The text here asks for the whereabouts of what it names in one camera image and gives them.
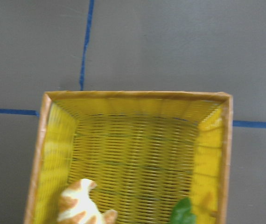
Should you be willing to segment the yellow plastic basket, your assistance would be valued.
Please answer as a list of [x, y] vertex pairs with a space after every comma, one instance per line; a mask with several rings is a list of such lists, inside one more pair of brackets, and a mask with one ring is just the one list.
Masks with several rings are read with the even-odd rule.
[[24, 223], [56, 223], [60, 193], [81, 178], [119, 224], [166, 224], [184, 197], [197, 223], [226, 223], [232, 117], [224, 92], [44, 93]]

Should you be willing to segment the toy croissant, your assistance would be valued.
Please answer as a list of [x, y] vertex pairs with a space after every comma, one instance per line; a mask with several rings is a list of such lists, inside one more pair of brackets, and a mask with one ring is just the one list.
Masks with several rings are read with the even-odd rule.
[[100, 212], [90, 198], [97, 184], [90, 179], [80, 179], [70, 184], [59, 196], [57, 222], [59, 224], [115, 224], [115, 210]]

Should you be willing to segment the toy carrot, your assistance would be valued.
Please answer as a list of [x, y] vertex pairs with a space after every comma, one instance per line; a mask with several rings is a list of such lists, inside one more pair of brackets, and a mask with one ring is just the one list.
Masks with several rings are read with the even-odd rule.
[[196, 215], [192, 213], [191, 200], [188, 197], [181, 199], [172, 209], [170, 224], [195, 224]]

